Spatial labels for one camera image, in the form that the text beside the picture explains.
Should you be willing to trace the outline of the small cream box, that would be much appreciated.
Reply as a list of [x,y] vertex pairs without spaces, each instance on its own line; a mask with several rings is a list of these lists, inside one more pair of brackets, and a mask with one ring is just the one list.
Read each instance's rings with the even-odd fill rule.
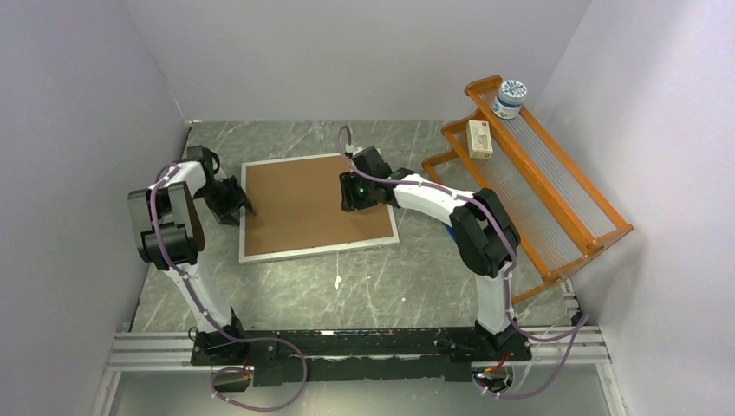
[[468,120],[465,136],[468,154],[474,159],[490,159],[493,154],[490,123],[486,120]]

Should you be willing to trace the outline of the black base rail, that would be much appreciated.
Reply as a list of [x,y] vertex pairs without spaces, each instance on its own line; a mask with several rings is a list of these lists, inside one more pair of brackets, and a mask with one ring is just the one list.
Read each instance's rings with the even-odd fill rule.
[[226,333],[190,328],[195,367],[249,368],[256,387],[302,380],[465,382],[482,366],[528,361],[527,337],[513,328],[492,335],[479,324],[437,328],[250,330],[238,319]]

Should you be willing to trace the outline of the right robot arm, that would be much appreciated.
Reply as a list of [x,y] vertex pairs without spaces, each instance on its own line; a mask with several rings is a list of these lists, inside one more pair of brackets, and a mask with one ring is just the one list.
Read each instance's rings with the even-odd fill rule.
[[477,324],[483,329],[477,349],[486,359],[500,358],[516,332],[508,291],[520,236],[498,195],[487,188],[448,188],[406,168],[392,170],[372,146],[343,159],[350,169],[339,176],[343,211],[391,205],[427,215],[452,230],[459,256],[476,278]]

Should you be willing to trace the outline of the blue white round jar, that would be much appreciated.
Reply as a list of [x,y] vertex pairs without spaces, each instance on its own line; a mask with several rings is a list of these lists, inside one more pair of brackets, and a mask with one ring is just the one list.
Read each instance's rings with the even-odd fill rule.
[[491,111],[500,119],[516,118],[524,104],[528,88],[520,81],[502,81],[491,104]]

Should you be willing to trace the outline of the orange wooden shelf rack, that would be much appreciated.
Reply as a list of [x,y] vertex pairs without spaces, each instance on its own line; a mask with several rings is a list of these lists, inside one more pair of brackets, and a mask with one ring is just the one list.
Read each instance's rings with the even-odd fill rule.
[[[440,182],[439,166],[460,165],[479,186],[498,195],[521,236],[523,260],[537,274],[536,286],[514,295],[513,301],[519,303],[570,279],[634,227],[527,107],[512,120],[491,111],[502,81],[492,75],[465,87],[475,111],[442,127],[448,149],[424,159],[422,166],[431,180]],[[468,120],[490,123],[490,159],[469,156]]]

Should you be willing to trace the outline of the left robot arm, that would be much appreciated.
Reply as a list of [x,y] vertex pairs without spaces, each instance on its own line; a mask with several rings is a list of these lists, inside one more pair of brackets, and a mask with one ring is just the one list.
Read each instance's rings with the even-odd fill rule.
[[141,259],[174,282],[195,318],[194,365],[236,364],[248,354],[241,321],[199,258],[205,233],[195,200],[203,199],[221,225],[237,226],[242,212],[255,211],[236,177],[219,177],[220,167],[215,152],[190,146],[185,158],[163,167],[152,185],[127,195]]

